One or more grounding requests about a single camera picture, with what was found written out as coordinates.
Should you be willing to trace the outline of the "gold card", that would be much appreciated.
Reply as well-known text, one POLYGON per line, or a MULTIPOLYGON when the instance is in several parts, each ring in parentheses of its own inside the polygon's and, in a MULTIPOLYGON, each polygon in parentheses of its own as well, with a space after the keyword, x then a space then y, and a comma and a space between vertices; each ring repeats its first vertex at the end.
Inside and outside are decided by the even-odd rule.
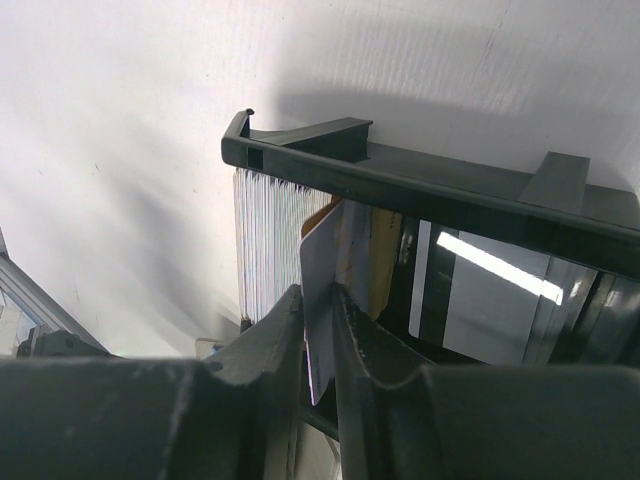
MULTIPOLYGON (((309 217, 302 225, 301 240, 341 200, 332 199, 309 217)), ((389 301, 402 216, 359 202, 343 201, 335 282, 346 286, 357 306, 376 319, 389 301)))

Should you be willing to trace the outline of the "black plastic card tray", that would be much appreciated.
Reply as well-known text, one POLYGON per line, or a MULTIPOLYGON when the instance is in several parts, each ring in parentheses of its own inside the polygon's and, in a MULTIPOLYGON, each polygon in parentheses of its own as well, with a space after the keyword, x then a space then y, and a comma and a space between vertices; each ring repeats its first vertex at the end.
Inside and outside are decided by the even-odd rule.
POLYGON ((371 143, 364 120, 340 119, 282 132, 251 128, 238 113, 221 141, 228 165, 289 180, 348 200, 384 207, 415 219, 508 243, 617 278, 639 277, 635 229, 468 189, 498 178, 487 167, 436 157, 443 182, 399 173, 410 158, 404 149, 371 143))

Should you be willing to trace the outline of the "silver VIP card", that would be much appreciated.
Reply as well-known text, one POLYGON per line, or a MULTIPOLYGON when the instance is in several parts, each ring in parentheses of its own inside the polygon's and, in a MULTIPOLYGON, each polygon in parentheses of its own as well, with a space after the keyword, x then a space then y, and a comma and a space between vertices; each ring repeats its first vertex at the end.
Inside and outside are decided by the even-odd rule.
POLYGON ((317 406, 334 378, 332 294, 345 202, 337 202, 302 238, 301 289, 310 400, 317 406))

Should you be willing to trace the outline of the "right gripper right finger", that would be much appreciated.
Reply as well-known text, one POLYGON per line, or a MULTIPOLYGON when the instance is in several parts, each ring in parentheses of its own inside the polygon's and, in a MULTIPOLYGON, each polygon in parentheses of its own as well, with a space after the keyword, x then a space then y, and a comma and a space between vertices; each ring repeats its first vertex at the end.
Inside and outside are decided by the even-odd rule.
POLYGON ((639 373, 620 366, 436 365, 335 285, 347 479, 635 479, 639 373))

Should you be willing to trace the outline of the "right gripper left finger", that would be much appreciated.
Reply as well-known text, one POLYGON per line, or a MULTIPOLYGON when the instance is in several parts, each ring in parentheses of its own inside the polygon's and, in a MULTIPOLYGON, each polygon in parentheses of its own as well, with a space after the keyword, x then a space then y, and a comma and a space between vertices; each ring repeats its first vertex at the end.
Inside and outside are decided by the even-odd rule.
POLYGON ((302 296, 207 360, 44 357, 1 365, 5 479, 289 479, 302 296))

